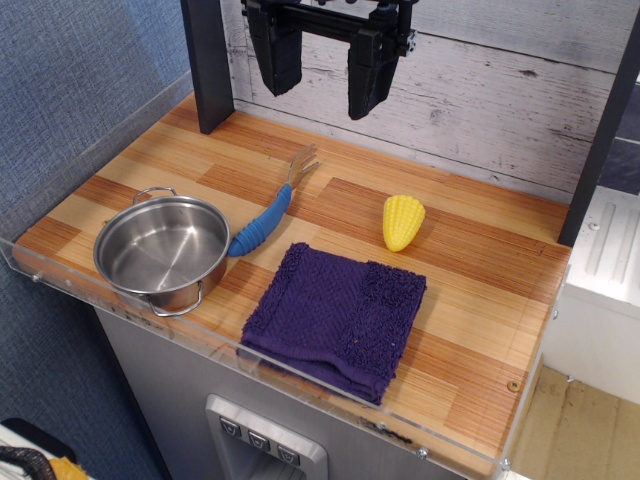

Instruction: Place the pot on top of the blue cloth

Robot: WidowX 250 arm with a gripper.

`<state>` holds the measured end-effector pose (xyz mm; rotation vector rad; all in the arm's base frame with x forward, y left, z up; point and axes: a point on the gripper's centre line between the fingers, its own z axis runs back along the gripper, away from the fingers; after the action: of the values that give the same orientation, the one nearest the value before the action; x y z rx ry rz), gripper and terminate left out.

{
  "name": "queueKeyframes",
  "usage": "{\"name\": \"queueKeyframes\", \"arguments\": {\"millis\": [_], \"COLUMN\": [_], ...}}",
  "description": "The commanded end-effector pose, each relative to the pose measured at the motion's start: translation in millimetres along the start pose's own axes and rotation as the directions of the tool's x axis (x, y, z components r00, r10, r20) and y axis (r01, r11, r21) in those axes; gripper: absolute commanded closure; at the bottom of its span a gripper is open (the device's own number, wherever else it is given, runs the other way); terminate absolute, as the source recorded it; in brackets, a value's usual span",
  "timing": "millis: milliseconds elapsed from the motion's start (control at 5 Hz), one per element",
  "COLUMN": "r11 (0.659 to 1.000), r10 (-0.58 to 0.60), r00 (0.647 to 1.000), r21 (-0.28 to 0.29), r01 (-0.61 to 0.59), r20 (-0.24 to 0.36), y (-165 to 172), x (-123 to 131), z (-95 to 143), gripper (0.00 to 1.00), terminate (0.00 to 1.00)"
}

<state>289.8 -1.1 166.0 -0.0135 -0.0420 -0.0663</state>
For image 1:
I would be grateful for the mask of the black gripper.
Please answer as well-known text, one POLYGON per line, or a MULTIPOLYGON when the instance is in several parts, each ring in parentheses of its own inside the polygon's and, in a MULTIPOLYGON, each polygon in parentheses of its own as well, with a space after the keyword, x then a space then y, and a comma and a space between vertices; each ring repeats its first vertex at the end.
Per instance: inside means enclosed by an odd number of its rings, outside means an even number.
POLYGON ((414 51, 413 1, 378 1, 366 17, 327 10, 324 1, 244 1, 262 81, 274 95, 287 93, 302 78, 305 33, 349 43, 348 114, 366 117, 389 95, 399 55, 414 51))

